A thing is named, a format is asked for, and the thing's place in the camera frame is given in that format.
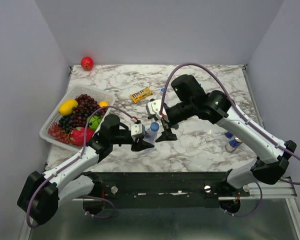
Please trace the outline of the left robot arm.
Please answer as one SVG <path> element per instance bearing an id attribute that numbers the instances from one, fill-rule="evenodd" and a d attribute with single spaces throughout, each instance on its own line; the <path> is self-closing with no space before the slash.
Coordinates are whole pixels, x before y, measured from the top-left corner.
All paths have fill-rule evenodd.
<path id="1" fill-rule="evenodd" d="M 51 170 L 32 172 L 17 200 L 17 205 L 26 213 L 28 226 L 35 229 L 47 223 L 63 200 L 84 195 L 97 197 L 101 185 L 82 173 L 105 159 L 114 145 L 129 145 L 133 152 L 153 148 L 153 144 L 144 140 L 145 136 L 145 126 L 139 120 L 134 119 L 128 127 L 117 115 L 109 114 L 99 131 L 74 156 Z"/>

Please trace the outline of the large clear plastic bottle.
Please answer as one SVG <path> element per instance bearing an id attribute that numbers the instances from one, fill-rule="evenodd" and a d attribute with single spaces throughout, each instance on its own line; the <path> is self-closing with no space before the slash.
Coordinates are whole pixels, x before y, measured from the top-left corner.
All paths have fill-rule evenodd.
<path id="1" fill-rule="evenodd" d="M 158 93 L 157 96 L 156 96 L 156 99 L 157 99 L 157 100 L 161 100 L 162 97 L 163 97 L 163 93 L 164 93 L 164 92 L 161 92 L 161 90 L 160 90 L 159 93 Z M 169 96 L 168 96 L 167 93 L 165 94 L 165 99 L 164 99 L 164 100 L 165 100 L 166 102 L 169 101 Z"/>

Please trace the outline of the blue tinted plastic bottle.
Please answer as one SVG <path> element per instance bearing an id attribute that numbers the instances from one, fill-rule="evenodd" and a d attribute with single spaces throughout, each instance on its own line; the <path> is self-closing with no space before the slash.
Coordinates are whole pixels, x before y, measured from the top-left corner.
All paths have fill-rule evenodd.
<path id="1" fill-rule="evenodd" d="M 146 130 L 146 134 L 145 134 L 145 137 L 144 137 L 144 141 L 148 142 L 148 143 L 151 143 L 153 145 L 155 145 L 155 141 L 157 139 L 157 136 L 158 136 L 158 132 L 153 132 L 150 130 L 150 126 L 149 128 Z"/>

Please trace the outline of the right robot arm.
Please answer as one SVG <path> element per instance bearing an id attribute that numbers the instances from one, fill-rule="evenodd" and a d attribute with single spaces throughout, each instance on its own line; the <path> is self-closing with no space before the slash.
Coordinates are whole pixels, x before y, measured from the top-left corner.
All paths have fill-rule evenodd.
<path id="1" fill-rule="evenodd" d="M 161 120 L 163 125 L 164 131 L 157 142 L 177 140 L 171 129 L 178 123 L 197 116 L 234 134 L 256 154 L 252 162 L 228 171 L 220 183 L 220 191 L 224 195 L 231 196 L 244 185 L 256 181 L 274 185 L 280 180 L 288 168 L 289 158 L 296 150 L 295 142 L 283 141 L 270 135 L 238 106 L 231 105 L 223 92 L 214 90 L 206 93 L 192 75 L 177 77 L 171 86 L 179 103 L 171 107 L 165 106 L 162 110 L 161 100 L 150 101 L 146 106 L 149 119 Z"/>

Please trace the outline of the plain blue bottle cap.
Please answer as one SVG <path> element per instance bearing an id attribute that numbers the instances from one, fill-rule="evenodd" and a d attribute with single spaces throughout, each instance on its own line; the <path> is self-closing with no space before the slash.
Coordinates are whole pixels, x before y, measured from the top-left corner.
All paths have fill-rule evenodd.
<path id="1" fill-rule="evenodd" d="M 158 132 L 160 125 L 157 122 L 152 122 L 150 125 L 150 130 L 152 132 Z"/>

